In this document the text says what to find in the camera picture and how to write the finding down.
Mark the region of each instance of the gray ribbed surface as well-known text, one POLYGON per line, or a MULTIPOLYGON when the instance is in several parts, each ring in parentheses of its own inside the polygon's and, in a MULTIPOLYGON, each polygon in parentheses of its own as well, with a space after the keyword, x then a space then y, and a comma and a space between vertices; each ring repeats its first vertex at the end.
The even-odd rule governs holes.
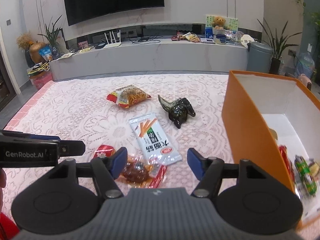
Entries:
POLYGON ((223 221, 208 199, 196 199, 184 188, 131 189, 126 197, 107 200, 82 228, 63 235, 22 231, 14 240, 88 239, 283 239, 301 240, 293 231, 276 236, 251 235, 223 221))

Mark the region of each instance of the human hand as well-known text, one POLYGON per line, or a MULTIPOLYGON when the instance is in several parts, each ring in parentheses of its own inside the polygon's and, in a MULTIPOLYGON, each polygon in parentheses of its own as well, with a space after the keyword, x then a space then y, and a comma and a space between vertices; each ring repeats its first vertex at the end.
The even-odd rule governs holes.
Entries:
POLYGON ((3 206, 3 192, 2 189, 5 188, 5 185, 7 184, 7 175, 5 174, 4 170, 1 169, 0 171, 0 213, 2 211, 3 206))

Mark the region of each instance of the teddy bear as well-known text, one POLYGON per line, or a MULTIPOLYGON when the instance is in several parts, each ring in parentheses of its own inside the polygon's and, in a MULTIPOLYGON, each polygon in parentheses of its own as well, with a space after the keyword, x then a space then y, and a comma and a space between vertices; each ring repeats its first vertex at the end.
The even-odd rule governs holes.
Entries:
POLYGON ((226 19, 221 16, 215 16, 214 21, 211 23, 212 27, 215 29, 223 29, 226 19))

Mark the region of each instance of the white snack package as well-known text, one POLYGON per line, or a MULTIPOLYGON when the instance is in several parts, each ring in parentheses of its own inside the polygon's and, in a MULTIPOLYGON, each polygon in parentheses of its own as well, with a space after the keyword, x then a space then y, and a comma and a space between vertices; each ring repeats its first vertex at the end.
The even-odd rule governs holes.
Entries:
POLYGON ((135 117, 130 119, 129 123, 149 164, 170 165, 182 160, 182 156, 168 140, 155 113, 135 117))

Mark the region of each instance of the red snack package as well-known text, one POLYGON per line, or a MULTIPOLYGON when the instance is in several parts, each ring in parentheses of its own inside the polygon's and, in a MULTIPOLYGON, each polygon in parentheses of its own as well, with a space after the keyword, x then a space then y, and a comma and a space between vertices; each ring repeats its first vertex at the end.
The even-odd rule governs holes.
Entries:
POLYGON ((284 160, 285 166, 287 167, 290 178, 293 182, 295 182, 292 162, 289 160, 288 155, 287 155, 287 147, 284 145, 280 145, 278 148, 279 148, 281 156, 284 160))
POLYGON ((117 181, 134 188, 157 188, 165 180, 166 170, 164 165, 148 165, 140 158, 128 155, 128 162, 117 181))
POLYGON ((114 102, 122 108, 129 108, 147 98, 151 98, 151 96, 133 85, 119 88, 107 96, 108 101, 114 102))
POLYGON ((96 152, 94 153, 93 158, 99 157, 99 158, 105 158, 110 157, 111 155, 115 154, 115 149, 110 145, 100 145, 96 152))

